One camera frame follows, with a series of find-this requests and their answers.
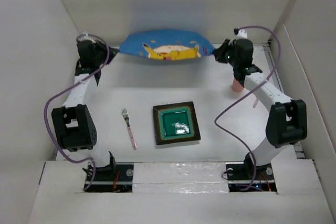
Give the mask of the blue yellow cartoon placemat cloth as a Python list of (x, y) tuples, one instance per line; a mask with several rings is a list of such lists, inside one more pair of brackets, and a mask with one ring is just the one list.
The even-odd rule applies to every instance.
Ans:
[(194, 31), (157, 29), (130, 34), (121, 44), (122, 54), (154, 60), (188, 60), (209, 56), (212, 43)]

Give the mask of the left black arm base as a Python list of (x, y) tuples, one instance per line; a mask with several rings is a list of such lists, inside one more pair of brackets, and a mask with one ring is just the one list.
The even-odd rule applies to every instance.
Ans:
[(106, 166), (97, 167), (93, 175), (93, 166), (82, 169), (86, 173), (84, 191), (88, 193), (131, 193), (133, 191), (133, 163), (117, 163), (110, 155), (110, 162)]

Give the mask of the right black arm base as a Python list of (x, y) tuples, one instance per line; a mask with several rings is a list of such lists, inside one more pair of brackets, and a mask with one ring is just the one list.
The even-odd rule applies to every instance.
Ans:
[(250, 154), (243, 162), (228, 162), (222, 178), (227, 180), (229, 192), (277, 192), (275, 177), (270, 163), (254, 167)]

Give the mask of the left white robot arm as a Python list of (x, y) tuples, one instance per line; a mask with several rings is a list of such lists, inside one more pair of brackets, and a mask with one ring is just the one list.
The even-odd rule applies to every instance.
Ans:
[(77, 43), (79, 59), (75, 67), (75, 87), (61, 107), (54, 108), (51, 118), (55, 142), (59, 150), (77, 152), (92, 150), (97, 143), (97, 130), (87, 107), (87, 102), (98, 87), (101, 67), (109, 64), (119, 52), (96, 40)]

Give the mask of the pink plastic cup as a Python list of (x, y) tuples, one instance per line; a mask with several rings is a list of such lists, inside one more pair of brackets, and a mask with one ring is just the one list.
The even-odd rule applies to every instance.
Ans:
[(235, 78), (233, 79), (231, 88), (234, 92), (237, 92), (237, 93), (241, 93), (244, 90), (244, 87)]

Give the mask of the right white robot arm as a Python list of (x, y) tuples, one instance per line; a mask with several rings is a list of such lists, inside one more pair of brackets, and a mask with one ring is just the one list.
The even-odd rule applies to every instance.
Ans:
[(215, 60), (233, 68), (234, 79), (250, 91), (269, 112), (265, 139), (245, 156), (240, 169), (254, 179), (288, 145), (306, 139), (308, 135), (307, 106), (303, 100), (285, 95), (267, 80), (262, 70), (253, 64), (253, 43), (248, 39), (226, 39), (213, 51)]

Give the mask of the green square ceramic plate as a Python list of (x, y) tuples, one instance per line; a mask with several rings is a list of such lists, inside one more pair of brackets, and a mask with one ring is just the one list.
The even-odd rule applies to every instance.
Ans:
[(201, 140), (192, 101), (156, 105), (152, 111), (156, 145)]

